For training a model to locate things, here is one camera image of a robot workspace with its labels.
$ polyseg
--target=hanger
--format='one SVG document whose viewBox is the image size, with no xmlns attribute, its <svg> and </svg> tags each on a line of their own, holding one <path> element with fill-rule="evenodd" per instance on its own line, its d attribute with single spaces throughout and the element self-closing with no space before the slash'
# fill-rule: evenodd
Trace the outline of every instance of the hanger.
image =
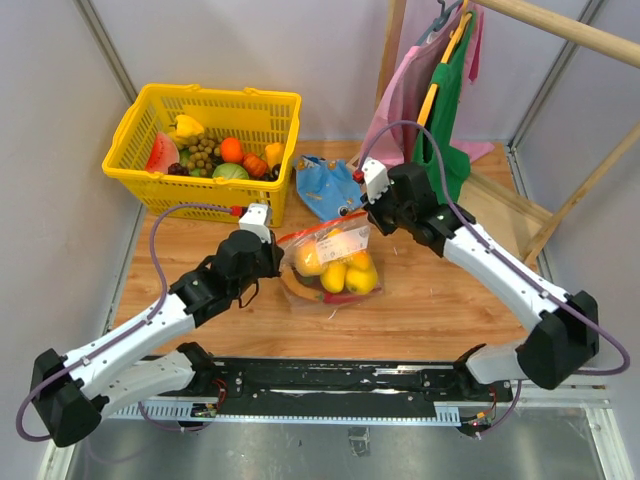
<svg viewBox="0 0 640 480">
<path fill-rule="evenodd" d="M 458 44 L 462 40 L 462 36 L 464 35 L 464 32 L 467 28 L 467 24 L 472 18 L 471 12 L 467 11 L 468 5 L 469 5 L 469 0 L 463 0 L 460 24 L 458 25 L 458 28 L 456 28 L 451 34 L 451 40 L 449 40 L 449 45 L 447 45 L 447 49 L 444 51 L 444 54 L 442 55 L 442 60 L 440 61 L 440 63 L 449 63 L 449 60 L 451 59 L 451 55 L 453 55 L 455 48 L 458 46 Z M 429 113 L 431 113 L 431 108 L 433 107 L 433 102 L 436 98 L 436 93 L 438 93 L 438 88 L 439 88 L 438 84 L 434 83 L 429 87 L 429 90 L 427 91 L 427 96 L 424 98 L 422 108 L 420 108 L 420 114 L 418 115 L 417 122 L 420 125 L 426 125 L 427 123 L 427 118 L 429 118 Z"/>
<path fill-rule="evenodd" d="M 437 0 L 440 4 L 440 16 L 436 18 L 433 23 L 425 30 L 425 32 L 420 36 L 418 41 L 415 43 L 417 47 L 424 44 L 429 38 L 429 35 L 433 32 L 439 32 L 449 21 L 449 17 L 453 13 L 453 11 L 462 5 L 463 0 L 457 0 L 453 3 L 449 8 L 446 8 L 445 0 Z"/>
</svg>

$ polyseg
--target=yellow basket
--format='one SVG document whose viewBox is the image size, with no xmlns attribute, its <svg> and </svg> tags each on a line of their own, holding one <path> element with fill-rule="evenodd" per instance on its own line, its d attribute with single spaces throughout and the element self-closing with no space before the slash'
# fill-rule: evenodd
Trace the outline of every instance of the yellow basket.
<svg viewBox="0 0 640 480">
<path fill-rule="evenodd" d="M 209 90 L 200 85 L 145 86 L 127 110 L 102 170 L 117 178 L 154 214 L 182 203 L 223 207 L 264 203 L 271 206 L 271 226 L 282 224 L 291 157 L 298 139 L 301 98 L 297 93 L 245 88 L 242 92 Z M 169 132 L 176 115 L 194 117 L 219 137 L 236 137 L 246 152 L 261 154 L 270 143 L 285 145 L 280 176 L 275 182 L 178 177 L 144 167 L 158 131 Z M 213 210 L 185 208 L 177 217 L 237 222 L 238 218 Z"/>
</svg>

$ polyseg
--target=watermelon slice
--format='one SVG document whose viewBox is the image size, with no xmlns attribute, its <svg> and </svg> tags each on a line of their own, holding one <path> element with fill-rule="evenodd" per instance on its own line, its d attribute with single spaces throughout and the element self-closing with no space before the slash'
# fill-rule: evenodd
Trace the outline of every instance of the watermelon slice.
<svg viewBox="0 0 640 480">
<path fill-rule="evenodd" d="M 179 161 L 180 154 L 178 153 L 178 147 L 173 143 L 171 137 L 166 133 L 158 132 L 153 142 L 151 155 L 149 155 L 149 160 L 147 160 L 147 165 L 144 169 L 149 173 L 169 173 L 169 165 L 178 163 Z"/>
</svg>

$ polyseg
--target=red connector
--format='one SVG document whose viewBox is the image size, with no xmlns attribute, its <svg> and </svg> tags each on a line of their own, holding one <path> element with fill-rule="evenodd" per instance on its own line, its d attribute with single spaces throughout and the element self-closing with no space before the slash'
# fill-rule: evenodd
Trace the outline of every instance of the red connector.
<svg viewBox="0 0 640 480">
<path fill-rule="evenodd" d="M 231 207 L 231 215 L 234 217 L 241 217 L 245 213 L 247 213 L 247 207 Z"/>
<path fill-rule="evenodd" d="M 364 183 L 364 173 L 362 173 L 362 170 L 353 172 L 353 179 L 358 185 L 362 185 Z"/>
</svg>

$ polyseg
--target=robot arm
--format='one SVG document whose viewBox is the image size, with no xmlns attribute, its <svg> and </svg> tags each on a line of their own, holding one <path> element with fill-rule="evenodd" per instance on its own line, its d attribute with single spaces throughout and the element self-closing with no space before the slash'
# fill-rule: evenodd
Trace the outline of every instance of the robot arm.
<svg viewBox="0 0 640 480">
<path fill-rule="evenodd" d="M 597 304 L 586 292 L 569 295 L 531 271 L 496 243 L 461 207 L 458 209 L 489 245 L 485 248 L 448 205 L 439 205 L 425 170 L 414 163 L 386 170 L 374 159 L 364 168 L 364 209 L 384 234 L 409 231 L 425 245 L 471 273 L 509 307 L 529 332 L 522 341 L 502 346 L 479 345 L 463 355 L 458 366 L 468 388 L 498 380 L 530 379 L 556 388 L 598 352 L 598 335 L 550 300 L 550 295 L 597 323 Z M 496 253 L 516 265 L 515 273 Z"/>
<path fill-rule="evenodd" d="M 167 391 L 193 394 L 207 388 L 215 366 L 197 344 L 183 344 L 164 357 L 133 365 L 167 341 L 228 310 L 260 278 L 279 275 L 283 251 L 267 225 L 270 209 L 252 204 L 215 255 L 171 285 L 157 314 L 157 302 L 103 337 L 59 356 L 53 349 L 34 363 L 32 388 L 56 372 L 81 361 L 44 389 L 33 404 L 52 439 L 60 446 L 86 437 L 120 408 Z M 89 354 L 100 351 L 98 355 Z"/>
</svg>

